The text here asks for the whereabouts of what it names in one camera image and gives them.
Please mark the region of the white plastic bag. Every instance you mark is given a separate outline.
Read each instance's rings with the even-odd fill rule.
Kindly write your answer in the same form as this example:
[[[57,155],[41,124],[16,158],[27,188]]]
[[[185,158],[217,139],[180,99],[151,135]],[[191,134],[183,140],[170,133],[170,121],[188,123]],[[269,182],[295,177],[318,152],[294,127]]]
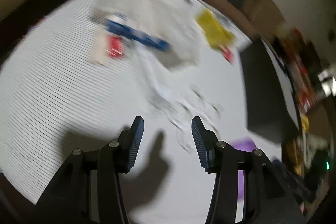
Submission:
[[[129,40],[150,48],[172,69],[199,60],[202,34],[196,13],[192,0],[96,0],[91,20],[127,29]]]

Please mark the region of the grey storage box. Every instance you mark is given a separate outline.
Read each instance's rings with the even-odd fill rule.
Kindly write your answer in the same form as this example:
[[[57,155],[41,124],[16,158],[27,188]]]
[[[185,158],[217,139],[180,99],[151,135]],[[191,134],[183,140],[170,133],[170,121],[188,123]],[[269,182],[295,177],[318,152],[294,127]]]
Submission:
[[[247,129],[277,144],[301,135],[292,83],[261,38],[240,51]]]

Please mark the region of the yellow snack packet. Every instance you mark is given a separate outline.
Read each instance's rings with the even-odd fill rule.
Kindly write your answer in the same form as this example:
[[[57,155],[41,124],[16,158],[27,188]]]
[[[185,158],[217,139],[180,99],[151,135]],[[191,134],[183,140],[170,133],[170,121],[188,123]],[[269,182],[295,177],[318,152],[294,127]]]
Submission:
[[[196,22],[203,30],[209,46],[219,50],[221,47],[231,46],[236,37],[217,20],[209,9],[203,9],[196,17]]]

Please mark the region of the red sauce packet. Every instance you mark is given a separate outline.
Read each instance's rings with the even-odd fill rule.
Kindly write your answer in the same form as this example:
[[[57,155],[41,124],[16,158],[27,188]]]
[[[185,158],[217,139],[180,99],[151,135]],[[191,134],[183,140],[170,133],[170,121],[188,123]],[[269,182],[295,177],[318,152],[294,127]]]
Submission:
[[[122,58],[124,56],[122,38],[119,36],[108,35],[106,52],[109,57]]]

